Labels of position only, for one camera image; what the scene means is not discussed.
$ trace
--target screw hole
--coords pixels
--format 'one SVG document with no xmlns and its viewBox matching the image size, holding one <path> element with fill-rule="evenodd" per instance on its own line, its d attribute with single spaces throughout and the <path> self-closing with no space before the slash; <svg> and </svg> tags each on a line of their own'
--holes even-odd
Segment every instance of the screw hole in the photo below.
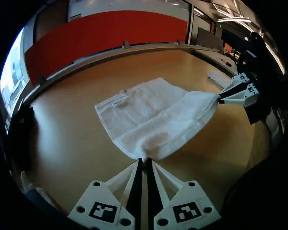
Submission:
<svg viewBox="0 0 288 230">
<path fill-rule="evenodd" d="M 85 208 L 82 207 L 82 206 L 78 206 L 77 207 L 77 212 L 83 213 L 83 212 L 85 212 Z"/>
<path fill-rule="evenodd" d="M 119 221 L 121 223 L 122 226 L 129 226 L 131 225 L 131 220 L 128 220 L 126 218 L 123 218 Z"/>
<path fill-rule="evenodd" d="M 205 207 L 204 208 L 204 212 L 205 213 L 211 213 L 211 211 L 212 211 L 212 208 L 210 208 L 210 207 Z"/>
<path fill-rule="evenodd" d="M 166 219 L 159 219 L 157 222 L 157 224 L 160 226 L 166 226 L 168 223 L 169 223 L 169 221 Z"/>
</svg>

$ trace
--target black frame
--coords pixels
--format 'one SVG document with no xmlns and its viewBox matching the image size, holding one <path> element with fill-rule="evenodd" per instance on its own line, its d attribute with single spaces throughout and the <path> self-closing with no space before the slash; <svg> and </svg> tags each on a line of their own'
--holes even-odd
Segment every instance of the black frame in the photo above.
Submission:
<svg viewBox="0 0 288 230">
<path fill-rule="evenodd" d="M 44 2 L 43 0 L 0 0 L 0 76 L 8 52 L 17 34 Z M 270 1 L 264 0 L 258 4 L 256 0 L 244 0 L 244 3 L 258 15 L 265 28 L 271 33 L 282 54 L 286 72 L 288 73 L 288 2 L 282 1 L 278 2 L 278 4 L 270 4 Z M 6 166 L 2 148 L 2 142 L 4 141 L 2 136 L 3 125 L 0 121 L 0 229 L 15 229 L 17 227 L 22 229 L 76 229 L 75 226 L 70 225 L 66 221 L 59 221 L 47 215 L 20 192 Z M 265 229 L 281 227 L 281 229 L 288 229 L 288 126 L 280 145 L 273 152 L 273 157 L 251 169 L 251 173 L 245 174 L 241 181 L 241 183 L 249 186 L 247 189 L 251 188 L 253 191 L 253 193 L 248 195 L 249 199 L 247 201 L 253 202 L 255 200 L 258 202 L 258 205 L 253 206 L 253 209 L 260 210 L 259 213 L 262 214 L 269 211 L 268 208 L 270 209 L 271 206 L 265 206 L 266 203 L 260 203 L 261 201 L 258 199 L 260 196 L 256 196 L 254 199 L 252 199 L 252 196 L 265 191 L 263 186 L 268 184 L 263 184 L 257 178 L 262 178 L 262 173 L 268 176 L 268 172 L 272 172 L 275 176 L 279 175 L 277 180 L 272 178 L 265 180 L 270 185 L 275 185 L 274 188 L 278 186 L 277 191 L 281 192 L 275 194 L 271 190 L 270 193 L 274 198 L 274 200 L 271 200 L 273 208 L 278 211 L 275 211 L 273 216 L 262 215 L 261 218 L 256 218 L 253 215 L 248 215 L 243 219 L 243 216 L 237 217 L 239 214 L 237 209 L 242 207 L 236 206 L 234 207 L 236 208 L 236 215 L 232 216 L 229 219 L 230 221 L 227 222 L 229 229 L 250 229 L 256 227 L 265 227 Z"/>
</svg>

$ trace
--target ceiling light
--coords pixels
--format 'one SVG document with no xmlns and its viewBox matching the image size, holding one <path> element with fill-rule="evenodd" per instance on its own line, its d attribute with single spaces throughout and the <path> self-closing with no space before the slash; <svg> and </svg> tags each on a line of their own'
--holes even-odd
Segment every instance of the ceiling light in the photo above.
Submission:
<svg viewBox="0 0 288 230">
<path fill-rule="evenodd" d="M 199 13 L 200 15 L 204 15 L 203 12 L 201 12 L 200 10 L 198 10 L 197 8 L 194 8 L 194 10 Z"/>
<path fill-rule="evenodd" d="M 225 21 L 244 21 L 244 22 L 252 22 L 249 18 L 239 18 L 239 17 L 229 17 L 229 18 L 221 18 L 218 19 L 218 22 Z"/>
<path fill-rule="evenodd" d="M 217 11 L 225 16 L 228 16 L 229 18 L 233 18 L 233 16 L 231 16 L 229 13 L 226 13 L 225 11 L 223 10 L 220 10 L 220 9 L 217 9 Z M 248 29 L 250 32 L 254 32 L 254 30 L 252 28 L 250 28 L 248 25 L 246 25 L 245 23 L 243 22 L 240 22 L 240 21 L 237 21 L 236 23 L 242 25 L 244 28 Z"/>
<path fill-rule="evenodd" d="M 217 11 L 221 14 L 224 14 L 225 16 L 228 16 L 229 18 L 232 18 L 232 16 L 229 14 L 229 13 L 226 13 L 225 11 L 223 10 L 220 10 L 220 9 L 217 9 Z"/>
<path fill-rule="evenodd" d="M 285 74 L 285 67 L 281 63 L 280 59 L 278 58 L 278 56 L 274 53 L 274 51 L 271 49 L 271 47 L 266 42 L 265 42 L 265 44 L 266 44 L 266 48 L 268 49 L 268 51 L 272 54 L 273 58 L 276 60 L 276 63 L 278 64 L 278 66 L 281 69 L 281 72 L 283 74 Z"/>
</svg>

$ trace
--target white wall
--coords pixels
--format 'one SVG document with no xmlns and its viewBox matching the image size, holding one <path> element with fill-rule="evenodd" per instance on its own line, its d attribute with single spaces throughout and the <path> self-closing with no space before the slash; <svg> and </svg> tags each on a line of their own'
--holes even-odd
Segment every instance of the white wall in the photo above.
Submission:
<svg viewBox="0 0 288 230">
<path fill-rule="evenodd" d="M 168 2 L 161 0 L 70 0 L 68 21 L 78 14 L 82 14 L 82 17 L 84 17 L 117 10 L 148 11 L 189 21 L 189 5 L 179 0 L 176 0 L 179 5 L 173 5 L 170 2 L 170 0 Z"/>
<path fill-rule="evenodd" d="M 199 27 L 201 27 L 204 30 L 207 30 L 208 32 L 210 31 L 210 24 L 202 20 L 198 16 L 194 15 L 193 26 L 192 26 L 192 39 L 197 38 L 197 32 L 198 32 Z"/>
</svg>

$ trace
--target orange panel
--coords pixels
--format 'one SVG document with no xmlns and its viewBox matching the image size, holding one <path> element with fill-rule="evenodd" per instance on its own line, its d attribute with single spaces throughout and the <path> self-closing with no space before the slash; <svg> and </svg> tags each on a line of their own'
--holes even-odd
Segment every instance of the orange panel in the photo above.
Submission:
<svg viewBox="0 0 288 230">
<path fill-rule="evenodd" d="M 130 44 L 185 41 L 187 22 L 145 11 L 110 11 L 60 25 L 38 40 L 25 61 L 33 85 L 74 60 Z"/>
</svg>

